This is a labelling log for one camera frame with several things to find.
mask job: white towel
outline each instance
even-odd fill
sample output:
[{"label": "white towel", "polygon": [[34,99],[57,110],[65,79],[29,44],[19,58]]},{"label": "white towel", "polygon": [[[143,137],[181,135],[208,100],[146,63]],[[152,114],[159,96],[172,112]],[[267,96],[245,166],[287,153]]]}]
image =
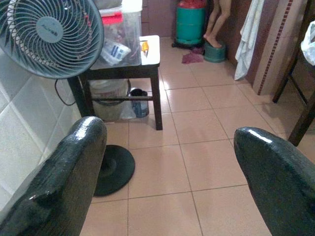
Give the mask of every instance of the white towel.
[{"label": "white towel", "polygon": [[241,29],[242,39],[235,55],[238,61],[235,80],[246,76],[250,68],[264,2],[265,0],[252,0],[246,20]]}]

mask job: wooden table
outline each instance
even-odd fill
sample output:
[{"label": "wooden table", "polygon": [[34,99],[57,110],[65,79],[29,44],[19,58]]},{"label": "wooden table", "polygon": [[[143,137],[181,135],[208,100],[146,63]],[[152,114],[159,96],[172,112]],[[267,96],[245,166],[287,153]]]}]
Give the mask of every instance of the wooden table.
[{"label": "wooden table", "polygon": [[[156,129],[162,130],[162,115],[159,93],[158,67],[160,63],[159,36],[144,36],[140,40],[147,40],[149,44],[148,56],[141,53],[142,63],[138,66],[125,66],[117,68],[102,68],[96,62],[89,70],[78,77],[69,78],[73,96],[78,105],[81,116],[95,116],[93,101],[153,101],[156,119]],[[125,96],[115,98],[94,99],[91,96],[89,80],[114,80],[148,78],[151,80],[152,96]]]}]

